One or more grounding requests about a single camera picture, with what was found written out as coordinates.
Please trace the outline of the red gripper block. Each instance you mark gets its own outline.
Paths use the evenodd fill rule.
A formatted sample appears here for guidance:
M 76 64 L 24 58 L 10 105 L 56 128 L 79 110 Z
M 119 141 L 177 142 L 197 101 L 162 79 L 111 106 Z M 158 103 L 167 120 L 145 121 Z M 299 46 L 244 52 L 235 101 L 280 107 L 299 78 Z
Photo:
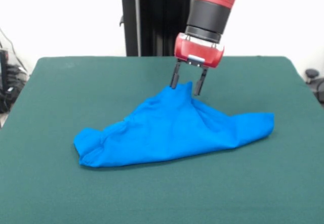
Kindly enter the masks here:
M 170 87 L 172 89 L 177 87 L 181 61 L 204 66 L 194 91 L 194 95 L 199 96 L 208 72 L 206 67 L 216 68 L 218 66 L 224 54 L 224 45 L 179 33 L 175 41 L 174 54 L 179 60 L 176 62 Z

